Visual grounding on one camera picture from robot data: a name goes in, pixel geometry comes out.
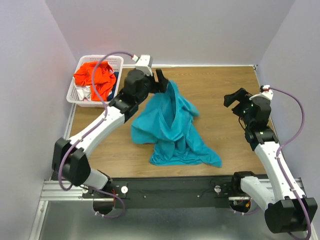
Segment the wooden table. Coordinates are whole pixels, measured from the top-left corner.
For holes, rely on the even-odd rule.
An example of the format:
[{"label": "wooden table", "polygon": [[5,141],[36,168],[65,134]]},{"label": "wooden table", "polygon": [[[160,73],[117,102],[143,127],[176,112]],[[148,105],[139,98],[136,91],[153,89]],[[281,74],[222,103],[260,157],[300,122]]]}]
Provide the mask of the wooden table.
[{"label": "wooden table", "polygon": [[[120,88],[130,69],[122,72]],[[89,158],[91,167],[111,177],[176,177],[232,175],[237,171],[253,171],[264,174],[258,157],[245,140],[238,117],[231,107],[223,106],[224,95],[239,88],[255,94],[259,90],[254,70],[241,67],[173,67],[163,68],[166,78],[177,83],[180,93],[200,111],[194,126],[205,144],[221,156],[222,167],[207,164],[185,166],[155,166],[149,163],[154,151],[153,144],[138,145],[131,140],[131,123],[152,97],[139,106],[139,111],[126,124],[113,131],[93,151]],[[102,108],[77,107],[71,136],[83,130],[102,113]]]}]

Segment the orange cloth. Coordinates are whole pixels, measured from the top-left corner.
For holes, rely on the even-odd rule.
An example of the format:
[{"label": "orange cloth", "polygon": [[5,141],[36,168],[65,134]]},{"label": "orange cloth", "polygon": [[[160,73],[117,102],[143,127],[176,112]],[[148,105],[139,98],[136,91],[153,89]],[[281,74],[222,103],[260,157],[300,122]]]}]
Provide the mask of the orange cloth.
[{"label": "orange cloth", "polygon": [[[98,95],[92,87],[92,72],[98,62],[85,62],[78,71],[73,75],[75,84],[78,86],[90,85],[91,101],[100,101]],[[104,101],[107,101],[109,92],[116,83],[116,76],[113,74],[114,69],[107,61],[103,61],[96,69],[94,74],[94,85],[100,96]]]}]

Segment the laundry basket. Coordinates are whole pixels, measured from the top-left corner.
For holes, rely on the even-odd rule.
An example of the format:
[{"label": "laundry basket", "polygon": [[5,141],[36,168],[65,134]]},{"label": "laundry basket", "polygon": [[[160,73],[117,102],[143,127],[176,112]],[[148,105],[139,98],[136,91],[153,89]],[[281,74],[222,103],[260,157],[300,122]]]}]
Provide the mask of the laundry basket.
[{"label": "laundry basket", "polygon": [[[86,55],[80,58],[78,65],[76,66],[75,72],[84,64],[89,62],[96,62],[101,60],[104,55]],[[118,94],[119,83],[121,79],[121,72],[124,65],[124,59],[121,56],[109,56],[106,58],[108,63],[113,67],[115,72],[119,72],[118,78],[116,80],[116,85],[114,89],[113,95],[116,96]],[[75,88],[75,78],[72,77],[71,84],[69,86],[68,93],[66,95],[66,100],[69,103],[77,104],[80,107],[90,107],[90,108],[103,108],[102,102],[100,101],[80,101],[77,90]]]}]

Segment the white wall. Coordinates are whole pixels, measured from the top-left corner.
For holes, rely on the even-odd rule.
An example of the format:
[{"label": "white wall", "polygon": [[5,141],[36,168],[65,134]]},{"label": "white wall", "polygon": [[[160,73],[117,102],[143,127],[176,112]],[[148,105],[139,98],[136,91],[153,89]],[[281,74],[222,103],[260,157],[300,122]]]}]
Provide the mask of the white wall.
[{"label": "white wall", "polygon": [[[302,177],[306,193],[320,204],[320,1],[297,0],[260,62],[261,84],[270,84],[293,93],[305,109],[301,135],[284,149],[295,177]],[[299,128],[301,114],[290,98],[276,93],[272,119],[281,142]],[[320,211],[315,226],[320,228]]]},{"label": "white wall", "polygon": [[198,65],[257,64],[294,2],[45,1],[76,60],[124,50],[155,64]]},{"label": "white wall", "polygon": [[76,61],[43,0],[0,1],[0,239],[29,238]]}]

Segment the teal cloth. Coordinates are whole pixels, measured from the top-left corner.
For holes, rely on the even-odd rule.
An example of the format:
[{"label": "teal cloth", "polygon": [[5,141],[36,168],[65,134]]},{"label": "teal cloth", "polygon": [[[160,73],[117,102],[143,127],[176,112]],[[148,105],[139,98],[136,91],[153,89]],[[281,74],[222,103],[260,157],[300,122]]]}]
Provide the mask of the teal cloth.
[{"label": "teal cloth", "polygon": [[169,81],[165,93],[156,93],[131,125],[136,144],[155,144],[150,163],[157,166],[197,165],[221,167],[220,157],[205,145],[193,126],[199,116],[194,105]]}]

